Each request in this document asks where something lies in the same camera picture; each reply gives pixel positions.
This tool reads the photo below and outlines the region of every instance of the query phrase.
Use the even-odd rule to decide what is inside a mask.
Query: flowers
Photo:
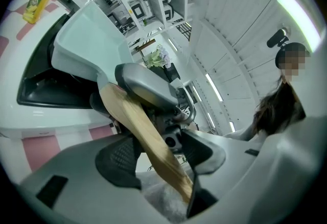
[[[155,67],[166,67],[170,68],[171,60],[167,50],[161,45],[158,44],[156,50],[153,53],[149,54],[149,59],[146,62],[148,68],[151,66]]]

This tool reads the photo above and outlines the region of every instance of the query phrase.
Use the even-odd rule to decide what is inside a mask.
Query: woman
[[[227,138],[264,141],[269,135],[282,132],[288,125],[305,118],[302,105],[290,82],[309,56],[303,44],[289,43],[277,53],[275,64],[281,71],[277,90],[264,97],[254,114],[252,124],[245,130],[225,135]]]

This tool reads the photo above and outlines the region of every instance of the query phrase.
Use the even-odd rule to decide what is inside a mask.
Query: ceiling light
[[[219,91],[217,90],[217,88],[216,88],[214,82],[211,80],[209,74],[206,74],[205,76],[206,76],[206,78],[208,79],[208,81],[209,81],[211,87],[214,89],[215,94],[216,94],[216,96],[218,97],[219,101],[222,102],[222,101],[223,101],[223,98],[220,96]]]
[[[231,127],[231,131],[235,132],[235,128],[234,128],[234,123],[232,121],[229,122],[229,125]]]
[[[307,13],[296,0],[277,0],[277,2],[279,2],[292,16],[307,39],[311,51],[314,52],[317,49],[321,39],[316,27],[310,20]]]
[[[216,128],[216,126],[214,125],[214,122],[213,122],[213,120],[211,119],[211,116],[210,116],[209,113],[208,113],[208,117],[209,117],[209,120],[210,120],[210,123],[211,123],[212,127]]]
[[[168,41],[171,43],[171,45],[173,46],[173,48],[175,49],[175,51],[178,52],[178,49],[177,49],[176,46],[173,44],[172,40],[168,38]]]
[[[195,89],[194,86],[193,86],[193,90],[194,90],[196,96],[198,97],[199,101],[201,102],[202,100],[201,100],[201,98],[200,98],[200,95],[198,94],[198,92],[196,91],[196,89]]]

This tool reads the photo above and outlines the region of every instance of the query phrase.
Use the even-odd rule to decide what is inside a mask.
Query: white ceiling
[[[297,24],[276,0],[192,0],[198,7],[192,22],[190,55],[203,75],[194,84],[212,115],[217,133],[252,122],[260,99],[276,87],[278,51],[266,46],[281,27],[291,29],[290,42],[308,47]],[[219,102],[206,81],[209,73],[223,97]]]

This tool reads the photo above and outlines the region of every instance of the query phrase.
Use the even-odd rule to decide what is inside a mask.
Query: brown hair
[[[264,97],[259,104],[258,111],[254,114],[252,130],[257,134],[265,130],[268,135],[274,134],[283,123],[288,125],[294,112],[296,102],[293,89],[287,83],[282,83],[282,76],[277,82],[277,89]],[[302,110],[300,119],[305,117]]]

